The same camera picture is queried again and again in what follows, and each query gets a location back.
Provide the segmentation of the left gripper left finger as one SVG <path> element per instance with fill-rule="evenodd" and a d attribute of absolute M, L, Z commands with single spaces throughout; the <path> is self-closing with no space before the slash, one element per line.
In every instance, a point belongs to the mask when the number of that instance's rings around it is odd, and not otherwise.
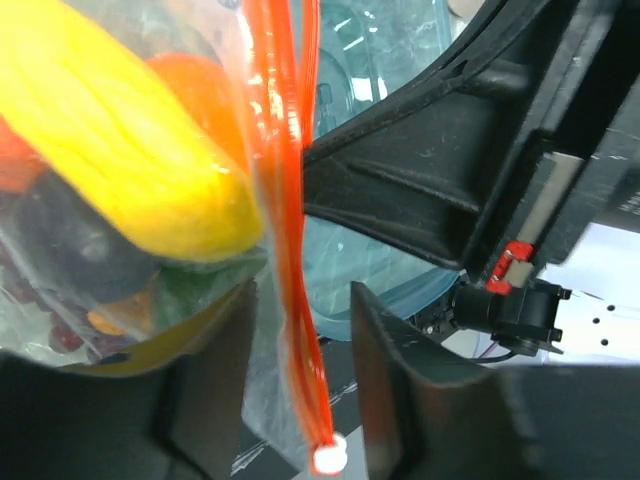
<path fill-rule="evenodd" d="M 248 280 L 108 363 L 1 355 L 5 479 L 227 479 L 258 294 Z"/>

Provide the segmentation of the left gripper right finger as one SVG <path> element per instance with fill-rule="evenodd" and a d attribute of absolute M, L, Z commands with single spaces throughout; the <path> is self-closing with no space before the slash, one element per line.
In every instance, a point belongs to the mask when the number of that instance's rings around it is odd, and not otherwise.
<path fill-rule="evenodd" d="M 352 347 L 373 479 L 635 479 L 635 366 L 487 368 L 351 286 Z"/>

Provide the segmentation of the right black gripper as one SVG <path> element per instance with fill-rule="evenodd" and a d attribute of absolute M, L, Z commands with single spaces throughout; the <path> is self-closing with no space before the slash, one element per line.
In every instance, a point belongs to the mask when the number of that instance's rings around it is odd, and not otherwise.
<path fill-rule="evenodd" d="M 410 96 L 436 97 L 492 66 L 529 33 L 551 1 L 487 1 L 461 35 L 426 70 L 379 102 L 406 108 Z M 513 165 L 483 235 L 485 256 L 469 273 L 474 285 L 454 303 L 464 328 L 484 331 L 508 356 L 555 351 L 555 325 L 567 287 L 541 280 L 564 262 L 633 168 L 637 135 L 625 122 L 639 111 L 639 5 L 582 1 L 572 10 L 584 27 L 580 49 L 556 82 L 556 122 L 534 131 Z"/>

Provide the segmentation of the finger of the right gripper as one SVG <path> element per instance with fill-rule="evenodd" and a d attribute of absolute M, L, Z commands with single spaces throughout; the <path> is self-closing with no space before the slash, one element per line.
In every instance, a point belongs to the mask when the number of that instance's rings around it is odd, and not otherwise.
<path fill-rule="evenodd" d="M 406 108 L 376 105 L 306 150 L 306 212 L 438 266 L 492 272 L 506 239 L 498 212 L 509 169 L 530 130 L 529 99 L 449 92 L 413 94 Z M 383 218 L 310 199 L 310 166 L 344 154 L 350 169 L 396 189 L 382 202 Z"/>

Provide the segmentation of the orange dried fruit slice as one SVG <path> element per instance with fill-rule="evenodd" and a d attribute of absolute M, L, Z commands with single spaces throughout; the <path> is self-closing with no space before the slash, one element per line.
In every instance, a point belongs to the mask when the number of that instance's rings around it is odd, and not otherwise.
<path fill-rule="evenodd" d="M 151 298 L 151 290 L 146 288 L 129 299 L 99 305 L 88 312 L 87 320 L 98 332 L 110 336 L 149 334 L 154 330 Z"/>

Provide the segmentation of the green lime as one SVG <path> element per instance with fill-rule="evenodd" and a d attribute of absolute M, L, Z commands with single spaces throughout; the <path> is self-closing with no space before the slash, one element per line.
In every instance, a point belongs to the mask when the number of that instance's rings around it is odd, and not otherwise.
<path fill-rule="evenodd" d="M 175 264 L 161 268 L 152 291 L 152 318 L 166 330 L 226 295 L 237 284 L 253 278 L 267 263 L 264 249 L 256 247 L 214 264 Z"/>

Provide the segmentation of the dark red grape bunch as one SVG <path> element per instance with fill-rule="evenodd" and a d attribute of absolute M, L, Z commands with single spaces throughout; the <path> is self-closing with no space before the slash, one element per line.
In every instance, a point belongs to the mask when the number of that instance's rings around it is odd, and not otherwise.
<path fill-rule="evenodd" d="M 102 359 L 88 310 L 53 291 L 34 288 L 1 250 L 1 347 L 52 367 Z"/>

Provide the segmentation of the dark purple plum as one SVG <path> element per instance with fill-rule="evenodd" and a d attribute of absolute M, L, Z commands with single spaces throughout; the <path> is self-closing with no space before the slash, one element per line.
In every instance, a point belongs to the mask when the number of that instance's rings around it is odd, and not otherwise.
<path fill-rule="evenodd" d="M 39 175 L 11 207 L 9 232 L 38 284 L 78 300 L 127 299 L 158 269 L 156 257 L 131 243 L 52 171 Z"/>

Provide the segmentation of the smooth orange persimmon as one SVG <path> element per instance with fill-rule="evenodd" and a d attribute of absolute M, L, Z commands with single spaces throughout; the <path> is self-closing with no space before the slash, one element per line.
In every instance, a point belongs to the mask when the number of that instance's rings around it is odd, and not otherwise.
<path fill-rule="evenodd" d="M 167 84 L 210 139 L 250 174 L 231 84 L 223 68 L 205 57 L 175 52 L 153 56 L 147 65 Z"/>

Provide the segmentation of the clear zip top bag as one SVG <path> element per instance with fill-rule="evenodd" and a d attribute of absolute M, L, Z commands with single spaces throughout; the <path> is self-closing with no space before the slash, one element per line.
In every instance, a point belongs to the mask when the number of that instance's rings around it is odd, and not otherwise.
<path fill-rule="evenodd" d="M 336 476 L 303 278 L 320 5 L 1 5 L 1 475 Z"/>

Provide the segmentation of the textured orange tangerine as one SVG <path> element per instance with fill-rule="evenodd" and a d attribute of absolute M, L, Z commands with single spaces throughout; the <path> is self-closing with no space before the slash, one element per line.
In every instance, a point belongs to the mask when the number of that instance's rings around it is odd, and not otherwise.
<path fill-rule="evenodd" d="M 47 169 L 39 154 L 1 119 L 1 189 L 25 191 Z"/>

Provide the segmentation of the yellow corn cob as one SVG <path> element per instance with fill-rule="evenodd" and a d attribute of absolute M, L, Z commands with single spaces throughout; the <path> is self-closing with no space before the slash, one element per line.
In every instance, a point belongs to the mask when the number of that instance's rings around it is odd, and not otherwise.
<path fill-rule="evenodd" d="M 249 176 L 141 58 L 64 2 L 2 3 L 1 115 L 143 251 L 215 262 L 264 235 Z"/>

